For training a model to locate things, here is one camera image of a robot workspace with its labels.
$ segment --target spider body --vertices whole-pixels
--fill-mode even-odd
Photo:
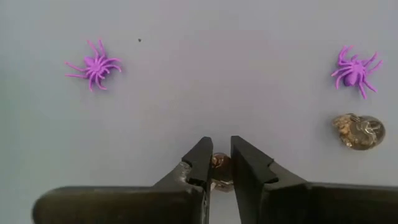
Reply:
[[[90,91],[93,91],[93,83],[95,82],[98,86],[98,88],[102,90],[106,90],[106,88],[101,84],[101,80],[105,79],[105,73],[109,74],[111,73],[109,69],[111,68],[116,68],[119,70],[119,72],[122,72],[121,68],[117,65],[112,64],[112,62],[120,62],[120,59],[118,58],[107,58],[106,57],[106,52],[104,49],[104,46],[102,44],[102,41],[99,40],[99,47],[101,50],[101,55],[98,53],[97,49],[91,43],[89,40],[87,40],[88,45],[93,49],[95,53],[95,57],[84,57],[84,62],[86,64],[86,68],[79,68],[77,66],[74,66],[70,64],[69,62],[65,62],[68,66],[71,68],[74,68],[78,70],[79,72],[85,72],[84,75],[76,75],[76,74],[66,74],[65,76],[68,77],[77,77],[77,78],[84,78],[84,79],[89,79],[88,81],[88,88]]]
[[[352,48],[353,46],[343,47],[338,55],[337,61],[337,64],[341,66],[341,68],[333,72],[331,75],[333,77],[338,75],[336,79],[336,89],[338,89],[339,82],[343,78],[345,86],[357,85],[363,98],[366,99],[367,97],[363,85],[366,85],[372,91],[377,92],[377,90],[369,84],[367,77],[381,66],[382,60],[372,69],[368,69],[368,66],[374,61],[374,59],[376,59],[377,53],[375,53],[369,60],[357,60],[356,58],[358,55],[352,56],[351,60],[345,60],[345,55]]]

